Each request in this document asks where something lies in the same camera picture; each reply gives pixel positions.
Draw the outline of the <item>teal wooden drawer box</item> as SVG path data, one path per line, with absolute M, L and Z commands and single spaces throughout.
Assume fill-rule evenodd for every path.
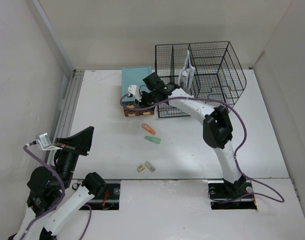
M 121 71 L 121 96 L 127 93 L 127 89 L 130 85 L 137 85 L 140 87 L 140 91 L 148 92 L 148 88 L 144 85 L 143 79 L 152 73 L 151 66 L 135 66 L 124 67 Z M 126 117 L 138 117 L 140 111 L 133 111 L 130 109 L 123 109 Z

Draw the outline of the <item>beige eraser block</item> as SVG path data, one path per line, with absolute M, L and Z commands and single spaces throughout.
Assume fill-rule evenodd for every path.
M 137 166 L 136 170 L 140 173 L 141 171 L 143 171 L 146 167 L 143 164 L 140 164 Z

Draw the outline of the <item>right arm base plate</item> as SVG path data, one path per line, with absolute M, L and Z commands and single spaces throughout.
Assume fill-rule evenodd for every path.
M 237 193 L 229 193 L 223 181 L 210 181 L 208 183 L 208 198 L 212 210 L 257 210 L 257 203 L 253 192 L 253 186 L 247 181 Z

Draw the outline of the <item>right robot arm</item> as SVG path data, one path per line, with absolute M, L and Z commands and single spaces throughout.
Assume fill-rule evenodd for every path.
M 224 191 L 229 198 L 242 192 L 246 178 L 242 176 L 234 159 L 232 145 L 233 126 L 225 106 L 214 107 L 192 96 L 173 82 L 165 84 L 154 72 L 143 79 L 149 92 L 141 93 L 138 105 L 150 107 L 165 101 L 170 106 L 195 118 L 202 125 L 202 137 L 213 148 L 222 168 Z

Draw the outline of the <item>orange highlighter marker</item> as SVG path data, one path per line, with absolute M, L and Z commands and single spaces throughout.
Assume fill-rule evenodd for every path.
M 150 133 L 151 135 L 156 135 L 156 131 L 153 129 L 153 128 L 151 128 L 148 124 L 146 124 L 146 123 L 144 123 L 143 125 L 142 125 L 142 128 L 145 130 L 145 131 L 147 131 L 148 133 Z

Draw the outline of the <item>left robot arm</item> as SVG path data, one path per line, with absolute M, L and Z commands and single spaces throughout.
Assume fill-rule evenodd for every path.
M 89 126 L 69 136 L 51 142 L 47 134 L 23 146 L 23 150 L 40 163 L 27 182 L 29 195 L 24 219 L 10 240 L 55 240 L 69 219 L 88 201 L 100 198 L 106 188 L 105 180 L 96 172 L 86 175 L 74 194 L 65 200 L 79 156 L 87 156 L 92 146 L 95 128 Z M 44 151 L 56 150 L 54 164 L 49 165 L 29 150 L 39 145 Z

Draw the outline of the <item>white Canon paper booklet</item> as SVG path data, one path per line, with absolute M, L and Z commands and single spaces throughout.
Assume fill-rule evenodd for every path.
M 184 67 L 178 75 L 178 85 L 185 91 L 190 91 L 193 85 L 196 68 L 192 65 L 190 51 L 186 51 Z

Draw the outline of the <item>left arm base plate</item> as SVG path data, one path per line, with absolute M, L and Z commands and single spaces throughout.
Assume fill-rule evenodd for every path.
M 109 180 L 104 192 L 87 202 L 93 211 L 117 211 L 120 208 L 121 182 Z

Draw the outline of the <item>wooden drawer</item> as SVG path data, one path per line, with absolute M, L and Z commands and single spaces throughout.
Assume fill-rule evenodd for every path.
M 154 108 L 151 108 L 151 109 L 148 109 L 148 110 L 140 110 L 139 111 L 139 115 L 140 116 L 153 116 L 155 113 L 155 109 Z

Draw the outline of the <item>green highlighter marker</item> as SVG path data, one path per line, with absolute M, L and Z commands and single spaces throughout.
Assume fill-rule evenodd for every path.
M 153 136 L 144 136 L 144 139 L 146 141 L 155 143 L 155 144 L 160 144 L 161 143 L 161 139 L 158 137 L 153 137 Z

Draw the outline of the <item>aluminium frame rail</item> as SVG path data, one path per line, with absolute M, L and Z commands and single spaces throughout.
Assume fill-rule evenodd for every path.
M 81 69 L 73 70 L 67 87 L 61 90 L 59 97 L 57 116 L 55 117 L 50 134 L 51 142 L 57 138 L 66 138 L 71 134 L 73 120 L 77 108 L 78 99 L 82 87 L 85 71 Z

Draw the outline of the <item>grey eraser block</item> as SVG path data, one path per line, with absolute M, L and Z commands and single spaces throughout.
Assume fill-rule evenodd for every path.
M 147 169 L 149 169 L 149 171 L 150 171 L 151 173 L 153 173 L 153 172 L 156 170 L 156 168 L 155 168 L 149 161 L 146 161 L 146 162 L 144 163 L 144 165 L 145 165 L 145 167 L 146 167 Z

